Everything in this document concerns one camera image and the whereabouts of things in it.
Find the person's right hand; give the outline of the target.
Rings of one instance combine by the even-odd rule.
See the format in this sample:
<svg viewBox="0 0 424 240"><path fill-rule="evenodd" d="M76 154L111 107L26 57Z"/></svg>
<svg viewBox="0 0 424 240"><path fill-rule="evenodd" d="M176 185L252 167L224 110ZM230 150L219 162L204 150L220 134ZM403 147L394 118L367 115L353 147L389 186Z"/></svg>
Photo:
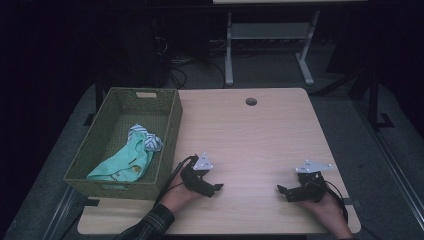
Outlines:
<svg viewBox="0 0 424 240"><path fill-rule="evenodd" d="M308 210L337 240L354 238L337 200L329 193L325 193L319 202L301 201L299 205Z"/></svg>

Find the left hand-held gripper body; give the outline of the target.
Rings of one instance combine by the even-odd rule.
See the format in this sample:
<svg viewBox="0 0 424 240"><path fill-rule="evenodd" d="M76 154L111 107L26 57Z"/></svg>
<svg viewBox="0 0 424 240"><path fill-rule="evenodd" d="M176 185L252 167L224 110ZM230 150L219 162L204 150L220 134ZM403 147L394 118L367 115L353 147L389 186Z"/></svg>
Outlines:
<svg viewBox="0 0 424 240"><path fill-rule="evenodd" d="M181 178L187 189L194 192L213 192L214 186L206 182L203 177L213 169L205 152L201 156L195 155L181 172Z"/></svg>

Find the black metal floor stand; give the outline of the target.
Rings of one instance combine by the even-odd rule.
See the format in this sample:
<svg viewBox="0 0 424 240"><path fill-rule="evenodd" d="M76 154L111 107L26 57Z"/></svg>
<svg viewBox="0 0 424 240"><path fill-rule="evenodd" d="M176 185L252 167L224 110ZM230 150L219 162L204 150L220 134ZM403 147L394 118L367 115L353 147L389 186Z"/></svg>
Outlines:
<svg viewBox="0 0 424 240"><path fill-rule="evenodd" d="M353 100L359 100L368 93L367 120L375 131L381 128L393 128L394 124L387 113L378 111L379 102L379 80L376 72L369 67L362 67L346 76L340 78L334 83L309 93L309 96L325 96L337 88L352 82L353 85L348 91L348 96Z"/></svg>

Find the person's left hand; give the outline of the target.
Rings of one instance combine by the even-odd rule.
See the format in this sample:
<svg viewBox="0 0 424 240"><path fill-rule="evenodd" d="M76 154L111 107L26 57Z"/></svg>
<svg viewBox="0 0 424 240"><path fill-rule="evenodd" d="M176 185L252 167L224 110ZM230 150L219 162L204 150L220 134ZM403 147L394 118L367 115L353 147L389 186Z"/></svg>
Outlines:
<svg viewBox="0 0 424 240"><path fill-rule="evenodd" d="M201 197L201 194L187 189L181 177L177 175L171 182L171 188L161 198L159 203L173 214L176 214L179 210Z"/></svg>

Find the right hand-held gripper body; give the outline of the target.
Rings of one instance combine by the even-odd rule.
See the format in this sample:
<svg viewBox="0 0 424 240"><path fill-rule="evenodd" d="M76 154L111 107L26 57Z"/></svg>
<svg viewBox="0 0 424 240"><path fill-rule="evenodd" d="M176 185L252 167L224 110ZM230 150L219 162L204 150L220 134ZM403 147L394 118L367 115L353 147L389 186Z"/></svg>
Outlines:
<svg viewBox="0 0 424 240"><path fill-rule="evenodd" d="M322 172L332 168L332 164L312 160L305 160L301 166L296 167L295 171L298 174L300 187L294 194L295 202L306 200L319 202L327 189Z"/></svg>

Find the grey metal stand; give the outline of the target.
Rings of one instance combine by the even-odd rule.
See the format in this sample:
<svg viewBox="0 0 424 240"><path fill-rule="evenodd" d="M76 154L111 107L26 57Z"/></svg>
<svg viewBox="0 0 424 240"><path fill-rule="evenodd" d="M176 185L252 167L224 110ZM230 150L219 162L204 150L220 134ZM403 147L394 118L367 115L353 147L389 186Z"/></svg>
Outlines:
<svg viewBox="0 0 424 240"><path fill-rule="evenodd" d="M234 40L303 40L303 48L295 54L296 61L305 83L314 84L306 62L306 57L315 33L319 11L312 14L309 22L299 23L236 23L232 20L232 13L227 14L226 26L226 54L224 58L226 86L234 84L232 65L232 42Z"/></svg>

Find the metal floor rail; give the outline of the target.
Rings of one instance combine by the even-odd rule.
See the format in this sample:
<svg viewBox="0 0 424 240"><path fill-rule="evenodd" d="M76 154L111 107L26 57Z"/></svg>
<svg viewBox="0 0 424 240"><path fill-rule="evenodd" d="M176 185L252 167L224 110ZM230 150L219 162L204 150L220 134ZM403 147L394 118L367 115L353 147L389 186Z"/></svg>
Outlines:
<svg viewBox="0 0 424 240"><path fill-rule="evenodd" d="M354 106L359 112L361 119L367 124L368 130L384 156L390 174L393 176L399 191L409 206L418 225L424 232L424 202L419 198L416 190L399 165L398 159L381 133L384 129L394 129L395 126L393 122L390 120L387 113L378 113L376 117L377 122L373 123L368 116L369 108L366 108L365 105L359 101L355 101Z"/></svg>

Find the green woven basket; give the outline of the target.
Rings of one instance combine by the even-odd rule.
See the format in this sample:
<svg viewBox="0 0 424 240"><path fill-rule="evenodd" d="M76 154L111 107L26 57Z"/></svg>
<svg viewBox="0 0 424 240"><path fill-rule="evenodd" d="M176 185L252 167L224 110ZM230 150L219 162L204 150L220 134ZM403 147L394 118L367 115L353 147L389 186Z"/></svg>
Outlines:
<svg viewBox="0 0 424 240"><path fill-rule="evenodd" d="M174 89L112 88L94 117L64 181L90 197L154 200L172 169L183 108ZM136 124L163 142L141 178L132 182L89 180L88 174L127 142Z"/></svg>

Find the mint green baby garment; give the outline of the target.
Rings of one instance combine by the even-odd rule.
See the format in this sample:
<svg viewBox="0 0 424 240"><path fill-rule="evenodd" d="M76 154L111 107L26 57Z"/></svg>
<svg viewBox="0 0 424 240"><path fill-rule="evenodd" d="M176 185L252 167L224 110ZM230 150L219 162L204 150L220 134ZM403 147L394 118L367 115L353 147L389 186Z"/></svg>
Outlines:
<svg viewBox="0 0 424 240"><path fill-rule="evenodd" d="M158 136L135 124L128 130L127 143L113 156L98 164L86 179L135 182L145 174L153 155L160 152L163 146Z"/></svg>

